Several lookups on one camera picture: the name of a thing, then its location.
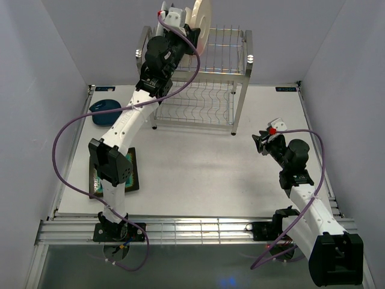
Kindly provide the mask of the square black teal plate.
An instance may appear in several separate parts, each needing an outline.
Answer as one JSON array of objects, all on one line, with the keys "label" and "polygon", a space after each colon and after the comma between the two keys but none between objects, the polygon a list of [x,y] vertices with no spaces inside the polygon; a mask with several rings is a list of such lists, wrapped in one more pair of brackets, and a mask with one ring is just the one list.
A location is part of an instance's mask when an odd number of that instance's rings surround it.
[{"label": "square black teal plate", "polygon": [[[128,194],[132,191],[137,191],[140,188],[138,169],[137,169],[136,151],[134,147],[129,148],[126,158],[132,164],[132,172],[130,174],[130,177],[126,180],[126,183],[125,183],[125,194]],[[95,195],[97,197],[103,198],[103,188],[102,188],[101,180],[97,176],[97,171],[92,165],[91,161],[89,161],[88,193],[91,195]]]}]

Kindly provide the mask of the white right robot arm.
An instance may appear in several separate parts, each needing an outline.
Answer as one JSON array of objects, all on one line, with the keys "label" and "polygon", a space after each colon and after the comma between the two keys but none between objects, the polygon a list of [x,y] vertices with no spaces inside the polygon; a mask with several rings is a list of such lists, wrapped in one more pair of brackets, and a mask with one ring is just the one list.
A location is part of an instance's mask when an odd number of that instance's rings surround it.
[{"label": "white right robot arm", "polygon": [[363,240],[340,225],[319,199],[319,188],[306,169],[309,145],[300,139],[286,142],[283,133],[272,127],[252,138],[258,153],[272,156],[282,168],[280,186],[296,206],[274,214],[273,243],[290,237],[308,260],[318,287],[362,284]]}]

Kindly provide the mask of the cream bear plate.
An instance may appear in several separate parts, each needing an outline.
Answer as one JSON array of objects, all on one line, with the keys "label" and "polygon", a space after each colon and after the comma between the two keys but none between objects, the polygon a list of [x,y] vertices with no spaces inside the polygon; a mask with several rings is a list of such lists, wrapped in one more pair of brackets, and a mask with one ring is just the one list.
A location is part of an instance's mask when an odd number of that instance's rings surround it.
[{"label": "cream bear plate", "polygon": [[185,23],[189,26],[191,26],[192,24],[192,9],[190,9],[189,7],[186,7],[185,8]]}]

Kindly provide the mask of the red and teal plate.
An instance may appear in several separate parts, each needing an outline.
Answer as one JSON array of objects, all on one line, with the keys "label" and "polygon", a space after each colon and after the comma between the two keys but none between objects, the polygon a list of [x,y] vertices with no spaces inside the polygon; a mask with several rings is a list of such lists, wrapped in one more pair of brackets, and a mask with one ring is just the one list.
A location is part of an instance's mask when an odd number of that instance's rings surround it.
[{"label": "red and teal plate", "polygon": [[[158,11],[157,19],[161,19],[163,22],[165,21],[165,17],[168,13],[168,4],[166,1],[162,2],[161,9]],[[164,26],[158,21],[154,36],[164,36]]]}]

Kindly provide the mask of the cream and pink branch plate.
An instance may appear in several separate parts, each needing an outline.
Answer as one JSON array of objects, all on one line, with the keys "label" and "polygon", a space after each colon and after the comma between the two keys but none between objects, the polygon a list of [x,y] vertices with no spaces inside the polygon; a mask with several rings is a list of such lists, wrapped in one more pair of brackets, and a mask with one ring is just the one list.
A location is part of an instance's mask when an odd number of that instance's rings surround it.
[{"label": "cream and pink branch plate", "polygon": [[197,42],[197,52],[202,55],[208,43],[212,20],[212,1],[196,0],[192,8],[190,18],[191,28],[200,28],[200,35]]}]

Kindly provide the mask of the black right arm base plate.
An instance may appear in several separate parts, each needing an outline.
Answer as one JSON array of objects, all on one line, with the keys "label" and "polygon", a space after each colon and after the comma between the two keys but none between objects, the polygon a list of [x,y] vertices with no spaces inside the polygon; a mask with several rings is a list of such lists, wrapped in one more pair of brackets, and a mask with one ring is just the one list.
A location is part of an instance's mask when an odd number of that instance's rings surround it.
[{"label": "black right arm base plate", "polygon": [[256,221],[246,224],[245,231],[253,241],[274,241],[283,232],[283,225],[282,221]]}]

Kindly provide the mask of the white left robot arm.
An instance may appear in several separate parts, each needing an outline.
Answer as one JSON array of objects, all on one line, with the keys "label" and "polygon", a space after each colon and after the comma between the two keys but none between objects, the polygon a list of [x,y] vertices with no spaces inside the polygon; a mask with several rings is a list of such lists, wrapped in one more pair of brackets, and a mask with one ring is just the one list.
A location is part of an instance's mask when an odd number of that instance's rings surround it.
[{"label": "white left robot arm", "polygon": [[100,179],[105,208],[98,214],[101,227],[113,240],[122,240],[128,233],[124,222],[125,185],[133,172],[126,158],[130,144],[147,118],[159,107],[170,91],[171,77],[184,55],[197,51],[200,28],[185,26],[182,33],[163,30],[147,42],[140,80],[127,105],[112,127],[100,139],[88,144],[90,161]]}]

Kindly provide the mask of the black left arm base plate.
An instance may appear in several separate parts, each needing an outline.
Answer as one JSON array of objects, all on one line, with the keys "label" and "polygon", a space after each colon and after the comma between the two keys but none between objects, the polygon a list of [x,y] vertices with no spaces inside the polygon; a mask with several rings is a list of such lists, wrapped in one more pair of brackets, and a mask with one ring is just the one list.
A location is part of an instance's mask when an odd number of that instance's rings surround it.
[{"label": "black left arm base plate", "polygon": [[118,233],[109,234],[101,223],[97,223],[94,227],[93,238],[94,242],[98,243],[111,243],[111,242],[144,242],[146,240],[143,230],[146,228],[145,223],[137,223],[141,228],[125,224],[119,229]]}]

